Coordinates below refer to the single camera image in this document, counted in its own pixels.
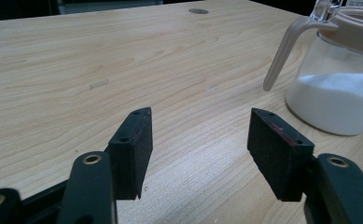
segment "wood grain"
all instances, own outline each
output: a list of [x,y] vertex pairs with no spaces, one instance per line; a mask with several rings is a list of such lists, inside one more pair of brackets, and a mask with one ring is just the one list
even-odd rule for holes
[[0,188],[25,198],[65,180],[78,155],[103,150],[129,112],[151,106],[142,199],[118,203],[120,223],[305,223],[302,203],[277,202],[246,150],[251,107],[288,121],[315,155],[336,153],[362,170],[363,134],[320,132],[285,107],[314,31],[263,91],[296,18],[217,0],[0,21]]

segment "wooden table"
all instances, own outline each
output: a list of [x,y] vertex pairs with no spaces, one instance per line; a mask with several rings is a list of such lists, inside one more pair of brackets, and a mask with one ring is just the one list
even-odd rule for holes
[[218,0],[0,21],[0,188],[26,198],[65,180],[78,155],[103,150],[131,111],[151,106],[143,196],[118,203],[120,223],[305,223],[302,203],[277,202],[246,149],[251,107],[281,116],[315,155],[362,170],[363,134],[320,132],[285,107],[314,31],[262,89],[296,18]]

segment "pitcher lid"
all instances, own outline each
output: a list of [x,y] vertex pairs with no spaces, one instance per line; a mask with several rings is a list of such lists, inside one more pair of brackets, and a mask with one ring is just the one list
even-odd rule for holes
[[330,42],[348,49],[363,52],[363,7],[342,7],[331,22],[339,29],[335,32],[319,30],[319,34]]

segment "black bracket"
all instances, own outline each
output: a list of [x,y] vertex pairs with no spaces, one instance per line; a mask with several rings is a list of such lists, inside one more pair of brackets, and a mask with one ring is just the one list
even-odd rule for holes
[[344,157],[313,156],[314,144],[270,111],[252,108],[247,148],[278,200],[306,195],[308,223],[363,223],[363,173]]
[[141,197],[152,149],[151,109],[135,110],[105,152],[74,161],[68,180],[23,201],[15,189],[0,189],[0,224],[118,223],[116,200]]

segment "clear container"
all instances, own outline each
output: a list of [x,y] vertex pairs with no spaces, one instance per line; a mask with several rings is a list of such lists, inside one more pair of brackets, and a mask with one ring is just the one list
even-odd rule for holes
[[318,129],[363,133],[363,53],[317,33],[286,95],[288,108]]
[[263,88],[269,91],[298,36],[318,29],[286,95],[288,108],[320,130],[341,135],[363,133],[363,7],[333,7],[317,1],[312,17],[300,17],[287,29]]

